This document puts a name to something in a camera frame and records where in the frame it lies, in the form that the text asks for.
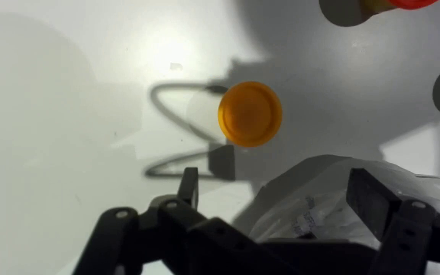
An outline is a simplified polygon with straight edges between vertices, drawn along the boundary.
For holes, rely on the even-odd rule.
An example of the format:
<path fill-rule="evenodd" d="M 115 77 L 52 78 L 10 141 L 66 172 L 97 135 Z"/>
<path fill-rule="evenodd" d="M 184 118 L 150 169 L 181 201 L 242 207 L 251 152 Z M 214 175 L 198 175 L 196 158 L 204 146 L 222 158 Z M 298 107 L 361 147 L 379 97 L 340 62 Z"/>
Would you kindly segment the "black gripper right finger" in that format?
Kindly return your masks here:
<path fill-rule="evenodd" d="M 369 275 L 425 275 L 440 263 L 440 213 L 413 198 L 399 198 L 364 169 L 350 173 L 347 204 L 381 242 Z"/>

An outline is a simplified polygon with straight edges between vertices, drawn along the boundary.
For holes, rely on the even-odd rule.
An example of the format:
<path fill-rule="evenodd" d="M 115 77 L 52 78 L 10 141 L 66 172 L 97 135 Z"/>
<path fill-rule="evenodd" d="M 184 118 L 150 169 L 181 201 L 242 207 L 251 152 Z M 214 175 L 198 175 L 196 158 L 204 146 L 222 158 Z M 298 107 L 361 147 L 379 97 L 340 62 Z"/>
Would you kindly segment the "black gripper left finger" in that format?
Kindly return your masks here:
<path fill-rule="evenodd" d="M 162 262 L 175 275 L 262 275 L 260 248 L 220 219 L 198 211 L 199 170 L 179 191 L 156 198 L 144 214 L 114 208 L 97 222 L 72 275 L 141 275 Z"/>

